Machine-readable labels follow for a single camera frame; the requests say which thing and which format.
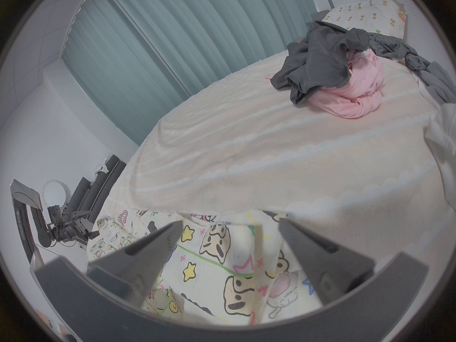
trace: yellow star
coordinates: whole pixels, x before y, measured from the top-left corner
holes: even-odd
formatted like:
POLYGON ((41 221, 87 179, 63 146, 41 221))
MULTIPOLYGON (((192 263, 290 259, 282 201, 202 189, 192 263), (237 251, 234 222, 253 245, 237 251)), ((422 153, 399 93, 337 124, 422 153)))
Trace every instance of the yellow star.
POLYGON ((184 228, 184 233, 182 233, 182 236, 180 236, 180 241, 191 241, 193 239, 193 233, 195 233, 195 230, 186 225, 184 228))
POLYGON ((184 271, 182 271, 182 273, 184 274, 184 282, 187 282, 190 279, 194 279, 195 277, 197 277, 197 274, 195 273, 195 267, 197 267, 197 264, 192 264, 191 262, 189 262, 184 271))

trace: curtain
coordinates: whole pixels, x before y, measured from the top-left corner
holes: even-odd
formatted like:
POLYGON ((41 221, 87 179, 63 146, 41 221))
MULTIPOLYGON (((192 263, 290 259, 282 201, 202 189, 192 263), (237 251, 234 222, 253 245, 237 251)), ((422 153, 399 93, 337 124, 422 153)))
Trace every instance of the curtain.
POLYGON ((306 34, 313 0, 86 0, 63 60, 134 142, 211 83, 306 34))

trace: dark gray garment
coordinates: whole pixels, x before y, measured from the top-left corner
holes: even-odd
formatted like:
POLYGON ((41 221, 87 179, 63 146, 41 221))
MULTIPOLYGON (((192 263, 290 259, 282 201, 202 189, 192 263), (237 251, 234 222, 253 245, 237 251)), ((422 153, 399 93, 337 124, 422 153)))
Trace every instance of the dark gray garment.
POLYGON ((323 86, 341 88, 350 78, 347 51, 365 51, 368 44, 369 35, 362 29, 347 31, 315 21, 304 40, 288 44, 288 57, 271 84, 276 89, 291 87, 294 104, 306 101, 323 86))
POLYGON ((448 72, 437 62, 429 63, 418 53, 397 37, 369 33, 369 48, 379 57, 405 59, 405 65, 414 71, 427 85, 429 94, 446 103, 456 103, 456 87, 448 72))

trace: mirror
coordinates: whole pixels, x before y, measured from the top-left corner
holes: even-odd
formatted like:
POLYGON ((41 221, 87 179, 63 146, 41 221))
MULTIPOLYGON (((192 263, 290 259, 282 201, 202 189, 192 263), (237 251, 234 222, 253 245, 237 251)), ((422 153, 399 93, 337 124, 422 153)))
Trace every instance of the mirror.
POLYGON ((31 275, 24 244, 45 266, 63 256, 86 275, 182 221, 144 313, 230 331, 295 317, 304 325, 323 302, 279 231, 290 219, 372 260, 372 275, 334 305, 400 252, 429 268, 383 336, 393 340, 456 246, 454 57, 419 6, 38 2, 0 70, 0 253, 20 292, 55 333, 80 338, 31 275), (15 179, 42 191, 41 230, 30 204, 20 208, 27 242, 15 179))

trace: cartoon print blanket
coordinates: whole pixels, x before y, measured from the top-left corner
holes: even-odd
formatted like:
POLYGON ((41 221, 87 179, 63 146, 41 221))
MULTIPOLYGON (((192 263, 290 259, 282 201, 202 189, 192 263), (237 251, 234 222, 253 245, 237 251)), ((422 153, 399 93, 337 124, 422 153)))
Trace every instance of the cartoon print blanket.
POLYGON ((321 306, 278 231, 276 214, 249 210, 224 216, 125 209, 101 218, 88 243, 90 261, 167 224, 184 231, 142 305, 153 314, 193 323, 253 325, 321 306))

